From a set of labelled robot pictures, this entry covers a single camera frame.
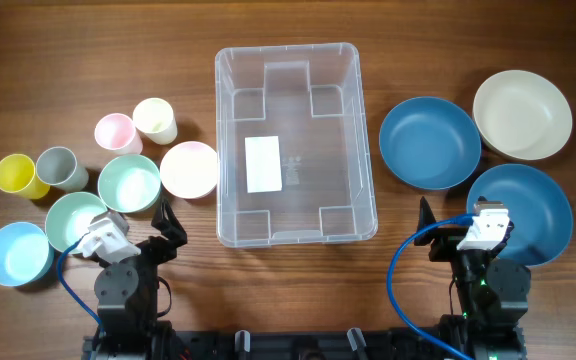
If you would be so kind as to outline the light blue bowl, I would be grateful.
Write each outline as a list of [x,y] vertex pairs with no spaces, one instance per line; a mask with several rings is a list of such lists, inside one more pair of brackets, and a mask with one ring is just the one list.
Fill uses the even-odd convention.
[[54,260],[44,231],[29,222],[0,229],[0,285],[19,287],[43,277]]

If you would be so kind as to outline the cream plate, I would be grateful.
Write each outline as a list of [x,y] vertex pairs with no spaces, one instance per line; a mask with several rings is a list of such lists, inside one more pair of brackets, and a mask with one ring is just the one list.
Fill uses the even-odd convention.
[[556,154],[573,128],[570,105],[559,88],[524,70],[506,70],[486,79],[475,93],[472,115],[489,148],[522,161]]

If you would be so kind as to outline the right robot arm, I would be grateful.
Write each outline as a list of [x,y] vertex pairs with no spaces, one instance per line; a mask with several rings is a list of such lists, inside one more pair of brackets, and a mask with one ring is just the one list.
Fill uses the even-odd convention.
[[499,201],[480,199],[474,215],[456,225],[441,225],[414,240],[429,245],[429,260],[452,270],[460,315],[440,318],[439,339],[472,359],[525,359],[519,320],[528,310],[531,272],[499,257],[514,224]]

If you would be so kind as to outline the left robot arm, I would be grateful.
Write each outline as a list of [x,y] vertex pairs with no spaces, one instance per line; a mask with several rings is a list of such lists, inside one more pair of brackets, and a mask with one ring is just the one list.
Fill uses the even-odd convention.
[[169,321],[157,309],[159,265],[177,257],[187,243],[187,233],[166,198],[156,206],[151,226],[158,236],[137,244],[140,254],[115,263],[102,263],[94,291],[100,324],[82,346],[82,360],[90,359],[189,359],[190,350],[177,337]]

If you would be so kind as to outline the dark blue plate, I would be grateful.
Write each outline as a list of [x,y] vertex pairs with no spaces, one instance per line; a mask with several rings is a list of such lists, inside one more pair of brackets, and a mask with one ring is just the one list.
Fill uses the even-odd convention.
[[477,169],[482,141],[471,117],[451,101],[415,97],[396,105],[379,131],[387,168],[402,182],[424,190],[444,190]]
[[546,173],[522,164],[495,166],[471,186],[466,210],[472,211],[481,197],[502,202],[514,224],[501,258],[540,266],[555,260],[570,244],[574,230],[571,205]]

